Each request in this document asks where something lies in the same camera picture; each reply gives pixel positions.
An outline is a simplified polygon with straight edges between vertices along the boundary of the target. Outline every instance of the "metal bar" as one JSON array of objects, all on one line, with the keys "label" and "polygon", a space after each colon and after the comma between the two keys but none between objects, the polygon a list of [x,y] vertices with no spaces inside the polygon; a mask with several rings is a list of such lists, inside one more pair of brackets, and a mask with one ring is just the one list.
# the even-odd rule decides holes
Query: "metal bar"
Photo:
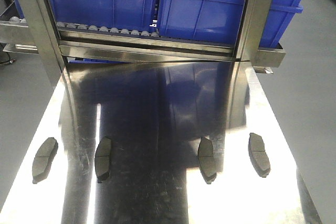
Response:
[{"label": "metal bar", "polygon": [[38,54],[35,46],[7,44],[3,52],[15,52],[20,54]]},{"label": "metal bar", "polygon": [[53,87],[56,86],[64,61],[58,47],[59,34],[48,0],[19,0]]},{"label": "metal bar", "polygon": [[245,0],[234,56],[241,61],[251,61],[263,35],[272,0]]},{"label": "metal bar", "polygon": [[231,54],[233,45],[210,43],[203,41],[190,41],[182,39],[143,37],[126,34],[107,34],[100,31],[78,31],[69,28],[59,28],[62,40],[99,40],[105,42],[120,42],[127,44],[147,45],[152,47],[170,47]]},{"label": "metal bar", "polygon": [[35,45],[27,24],[0,21],[0,42],[10,44]]},{"label": "metal bar", "polygon": [[90,44],[76,41],[60,41],[60,50],[64,56],[120,60],[126,62],[160,62],[160,61],[233,61],[232,57],[214,54],[201,54],[193,51],[173,51],[135,48],[114,45]]}]

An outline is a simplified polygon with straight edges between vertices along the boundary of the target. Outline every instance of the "stainless steel post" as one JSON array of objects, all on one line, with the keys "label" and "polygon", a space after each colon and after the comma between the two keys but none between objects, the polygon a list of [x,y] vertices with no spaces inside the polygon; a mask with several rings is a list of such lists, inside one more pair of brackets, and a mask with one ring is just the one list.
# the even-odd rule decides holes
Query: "stainless steel post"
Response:
[{"label": "stainless steel post", "polygon": [[58,47],[59,34],[48,0],[19,0],[48,78],[56,86],[65,66]]},{"label": "stainless steel post", "polygon": [[245,0],[234,56],[241,61],[251,61],[257,53],[272,0]]}]

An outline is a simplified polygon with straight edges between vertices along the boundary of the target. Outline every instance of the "metal rack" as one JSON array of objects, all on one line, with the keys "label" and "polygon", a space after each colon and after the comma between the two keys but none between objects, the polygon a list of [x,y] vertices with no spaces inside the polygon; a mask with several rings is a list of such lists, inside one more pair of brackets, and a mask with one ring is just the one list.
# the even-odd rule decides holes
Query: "metal rack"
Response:
[{"label": "metal rack", "polygon": [[8,22],[12,4],[0,17],[0,41],[9,52],[39,53],[53,87],[67,64],[66,57],[126,62],[251,61],[253,66],[278,67],[285,56],[276,49],[259,48],[271,0],[245,0],[236,45],[191,40],[141,38],[56,27],[48,0],[19,0],[29,23]]}]

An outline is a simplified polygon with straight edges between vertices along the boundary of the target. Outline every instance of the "gray floor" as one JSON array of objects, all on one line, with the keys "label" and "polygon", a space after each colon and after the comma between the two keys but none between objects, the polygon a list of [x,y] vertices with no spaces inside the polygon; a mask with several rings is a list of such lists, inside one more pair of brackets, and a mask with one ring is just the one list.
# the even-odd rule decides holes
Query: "gray floor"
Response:
[{"label": "gray floor", "polygon": [[14,58],[0,66],[1,208],[53,92],[39,56]]},{"label": "gray floor", "polygon": [[[335,224],[336,0],[301,3],[281,40],[282,66],[259,78],[322,221]],[[0,207],[51,96],[39,58],[16,58],[0,67]]]},{"label": "gray floor", "polygon": [[301,5],[281,40],[282,65],[258,77],[322,222],[335,224],[336,0]]}]

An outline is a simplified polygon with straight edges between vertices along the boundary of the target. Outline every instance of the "metal shelf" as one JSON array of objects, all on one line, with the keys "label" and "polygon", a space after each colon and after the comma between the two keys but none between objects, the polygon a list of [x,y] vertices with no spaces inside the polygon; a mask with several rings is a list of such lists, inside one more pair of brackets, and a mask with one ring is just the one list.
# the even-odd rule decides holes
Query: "metal shelf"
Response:
[{"label": "metal shelf", "polygon": [[53,87],[67,64],[65,57],[125,62],[250,61],[253,66],[279,67],[285,56],[280,45],[258,48],[271,0],[245,0],[236,45],[60,29],[48,0],[18,1],[29,27],[7,21],[12,5],[0,17],[0,42],[10,44],[7,51],[38,52]]}]

